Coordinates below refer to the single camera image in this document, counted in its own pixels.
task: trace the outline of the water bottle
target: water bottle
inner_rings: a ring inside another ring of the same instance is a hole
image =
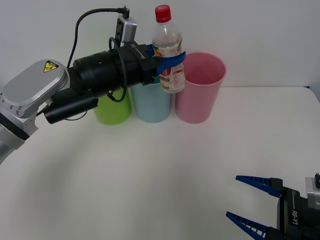
[[[168,5],[155,8],[156,27],[152,39],[154,54],[157,57],[174,57],[183,53],[182,35],[171,20],[171,11]],[[166,69],[160,74],[162,88],[171,94],[180,92],[185,87],[185,72],[183,63]]]

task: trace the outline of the cable connector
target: cable connector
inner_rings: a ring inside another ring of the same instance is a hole
[[[130,9],[126,7],[126,5],[124,5],[124,7],[118,7],[118,13],[122,14],[122,16],[124,17],[124,19],[128,19],[129,15],[130,15]]]

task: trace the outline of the white table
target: white table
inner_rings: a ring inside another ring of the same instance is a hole
[[[0,166],[3,240],[248,240],[226,211],[275,227],[278,200],[236,175],[305,197],[320,171],[320,104],[303,87],[223,88],[202,124],[105,126],[90,111],[37,125]]]

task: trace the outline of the plastic cup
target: plastic cup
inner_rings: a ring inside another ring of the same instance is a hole
[[[123,93],[121,88],[113,93],[116,99],[120,99]],[[121,124],[131,114],[131,104],[128,91],[122,102],[114,102],[108,96],[99,98],[98,107],[93,109],[96,118],[105,125]]]
[[[147,123],[161,122],[171,112],[172,94],[165,92],[157,79],[156,83],[131,87],[136,114]]]
[[[185,87],[176,94],[175,112],[187,123],[202,123],[210,117],[227,68],[220,58],[207,52],[188,54],[183,65]]]

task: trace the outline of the yellow warning sticker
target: yellow warning sticker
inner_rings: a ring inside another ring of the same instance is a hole
[[[44,66],[44,70],[43,72],[46,73],[46,72],[50,72],[52,70],[55,70],[57,69],[59,66],[55,63],[53,63],[52,61],[47,61],[45,63],[45,66]]]

